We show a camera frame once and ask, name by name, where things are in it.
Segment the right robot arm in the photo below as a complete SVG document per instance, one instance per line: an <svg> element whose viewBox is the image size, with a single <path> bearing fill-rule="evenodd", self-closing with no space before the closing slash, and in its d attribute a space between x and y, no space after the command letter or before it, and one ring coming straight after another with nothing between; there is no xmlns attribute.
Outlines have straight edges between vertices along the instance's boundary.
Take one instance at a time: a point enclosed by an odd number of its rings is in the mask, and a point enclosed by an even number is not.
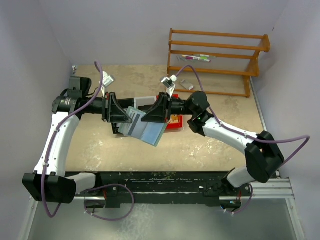
<svg viewBox="0 0 320 240"><path fill-rule="evenodd" d="M239 188L259 182L266 183L284 163L284 157L273 136L242 130L208 112L210 104L203 91L196 91L186 100L159 93L156 102L141 118L147 123L167 123L170 115L188 115L189 128L203 137L216 139L245 156L245 166L230 170L223 178L226 185Z"/></svg>

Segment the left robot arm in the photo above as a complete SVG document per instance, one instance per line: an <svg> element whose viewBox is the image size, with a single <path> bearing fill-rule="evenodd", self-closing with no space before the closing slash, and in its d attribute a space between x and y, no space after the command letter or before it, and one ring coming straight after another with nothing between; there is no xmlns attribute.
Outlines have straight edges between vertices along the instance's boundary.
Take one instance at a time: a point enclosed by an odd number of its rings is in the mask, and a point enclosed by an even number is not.
<svg viewBox="0 0 320 240"><path fill-rule="evenodd" d="M92 99L92 80L72 76L69 87L52 103L51 128L41 158L32 173L24 174L22 184L38 202L69 204L81 192L92 189L96 174L81 172L66 177L66 160L76 128L84 114L101 115L104 122L130 123L126 113L132 99L117 100L114 92Z"/></svg>

